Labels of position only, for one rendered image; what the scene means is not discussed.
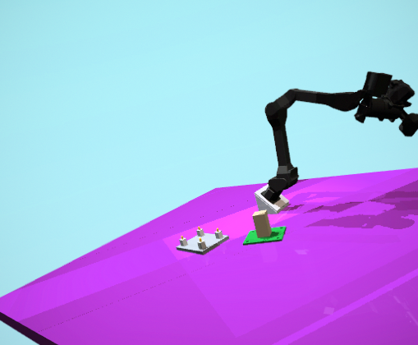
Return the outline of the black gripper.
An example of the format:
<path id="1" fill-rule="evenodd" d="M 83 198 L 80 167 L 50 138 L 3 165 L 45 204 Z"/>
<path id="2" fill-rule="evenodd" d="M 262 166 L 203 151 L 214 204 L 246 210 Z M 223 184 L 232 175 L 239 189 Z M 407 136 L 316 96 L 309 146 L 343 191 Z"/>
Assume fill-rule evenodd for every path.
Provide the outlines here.
<path id="1" fill-rule="evenodd" d="M 401 125 L 399 126 L 399 130 L 405 137 L 413 137 L 413 135 L 418 130 L 418 113 L 407 113 L 403 108 L 410 107 L 412 105 L 411 102 L 406 101 L 404 103 L 404 107 L 394 108 L 392 104 L 390 104 L 389 100 L 384 98 L 381 94 L 381 98 L 385 104 L 384 113 L 378 118 L 381 122 L 384 119 L 388 119 L 390 122 L 394 122 L 396 119 L 400 118 L 402 120 Z"/>

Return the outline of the green board with square handle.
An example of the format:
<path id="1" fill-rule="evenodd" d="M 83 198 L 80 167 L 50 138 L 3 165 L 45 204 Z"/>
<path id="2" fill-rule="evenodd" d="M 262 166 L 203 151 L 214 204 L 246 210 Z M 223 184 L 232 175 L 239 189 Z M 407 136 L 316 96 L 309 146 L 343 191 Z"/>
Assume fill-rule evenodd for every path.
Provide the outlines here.
<path id="1" fill-rule="evenodd" d="M 243 246 L 270 243 L 270 242 L 282 242 L 287 227 L 271 228 L 269 222 L 269 216 L 267 210 L 256 211 L 252 215 L 255 230 L 248 233 L 246 239 L 243 242 Z"/>

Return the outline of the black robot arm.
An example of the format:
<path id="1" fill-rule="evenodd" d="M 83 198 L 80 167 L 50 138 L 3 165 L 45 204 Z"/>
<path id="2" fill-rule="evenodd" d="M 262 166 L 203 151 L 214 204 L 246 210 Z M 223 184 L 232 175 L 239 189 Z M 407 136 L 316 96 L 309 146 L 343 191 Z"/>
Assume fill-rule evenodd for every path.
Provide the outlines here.
<path id="1" fill-rule="evenodd" d="M 387 93 L 389 89 L 389 93 Z M 283 190 L 298 182 L 298 167 L 291 162 L 287 140 L 287 110 L 297 101 L 329 106 L 341 112 L 350 112 L 358 107 L 355 120 L 364 123 L 366 117 L 379 118 L 385 109 L 382 99 L 388 99 L 394 108 L 404 107 L 404 103 L 415 95 L 414 90 L 403 80 L 392 80 L 386 73 L 367 72 L 362 90 L 357 92 L 324 93 L 309 90 L 291 89 L 266 105 L 264 111 L 273 128 L 273 137 L 278 158 L 278 170 L 275 177 L 269 179 L 268 188 L 260 194 L 270 203 L 275 204 Z M 363 99 L 363 100 L 362 100 Z M 362 101 L 361 101 L 362 100 Z M 361 101 L 361 102 L 360 102 Z"/>

